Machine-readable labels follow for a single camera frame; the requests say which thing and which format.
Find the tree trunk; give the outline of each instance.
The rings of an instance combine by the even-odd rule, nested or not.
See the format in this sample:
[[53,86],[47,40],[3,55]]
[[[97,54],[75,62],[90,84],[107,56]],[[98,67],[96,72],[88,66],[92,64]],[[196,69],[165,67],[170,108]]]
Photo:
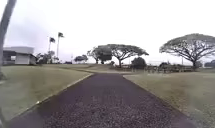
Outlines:
[[95,61],[96,61],[96,64],[98,64],[98,59],[96,59]]
[[11,19],[11,15],[15,6],[16,0],[8,0],[4,13],[0,22],[0,80],[2,79],[1,65],[3,58],[3,45],[7,28]]
[[121,62],[120,59],[119,59],[119,67],[120,67],[120,68],[122,67],[122,62]]
[[192,63],[193,63],[193,70],[196,71],[197,69],[196,61],[193,61]]

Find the curb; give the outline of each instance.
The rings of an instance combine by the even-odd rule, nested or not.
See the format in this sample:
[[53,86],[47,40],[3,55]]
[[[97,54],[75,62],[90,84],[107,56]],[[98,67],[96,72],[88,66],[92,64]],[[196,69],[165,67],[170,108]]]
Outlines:
[[90,76],[92,76],[92,75],[93,75],[93,74],[86,75],[86,76],[84,76],[84,77],[82,77],[82,78],[80,78],[80,79],[78,79],[78,80],[76,80],[76,81],[74,81],[74,82],[68,84],[67,86],[65,86],[65,87],[63,87],[62,89],[60,89],[58,92],[56,92],[56,93],[54,93],[54,94],[51,94],[51,95],[45,97],[45,98],[44,98],[43,100],[41,100],[41,101],[37,101],[37,102],[36,102],[35,104],[33,104],[31,107],[26,108],[24,111],[22,111],[22,112],[16,114],[13,118],[11,118],[11,119],[9,119],[9,120],[7,120],[7,121],[11,121],[11,120],[13,120],[13,119],[16,118],[16,117],[18,117],[18,116],[20,116],[20,115],[23,115],[25,112],[29,111],[30,109],[35,108],[38,104],[41,104],[41,103],[43,103],[43,102],[46,102],[46,101],[50,100],[50,98],[59,95],[60,93],[64,92],[64,91],[65,91],[67,88],[69,88],[70,86],[75,85],[76,83],[78,83],[78,82],[80,82],[80,81],[82,81],[82,80],[84,80],[84,79],[86,79],[86,78],[88,78],[88,77],[90,77]]

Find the paved path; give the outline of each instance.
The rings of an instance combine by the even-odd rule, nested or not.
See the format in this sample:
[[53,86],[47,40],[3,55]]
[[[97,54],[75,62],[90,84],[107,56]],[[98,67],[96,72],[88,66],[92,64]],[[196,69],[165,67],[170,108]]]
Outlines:
[[12,119],[11,128],[193,128],[164,101],[118,74],[95,74]]

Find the shrub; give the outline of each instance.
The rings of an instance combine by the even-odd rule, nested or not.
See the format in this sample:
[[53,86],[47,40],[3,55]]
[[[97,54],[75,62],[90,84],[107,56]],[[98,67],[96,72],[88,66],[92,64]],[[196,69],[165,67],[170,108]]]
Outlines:
[[136,69],[144,69],[147,66],[145,60],[142,57],[134,58],[131,67]]

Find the bush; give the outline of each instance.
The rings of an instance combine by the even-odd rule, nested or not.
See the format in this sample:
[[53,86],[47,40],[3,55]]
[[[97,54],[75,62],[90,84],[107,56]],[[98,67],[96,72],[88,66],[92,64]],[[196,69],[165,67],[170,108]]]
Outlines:
[[71,61],[66,61],[65,64],[72,64],[72,62]]
[[144,69],[144,67],[147,66],[145,60],[142,57],[134,58],[134,60],[131,61],[131,63],[132,63],[131,67],[135,69]]

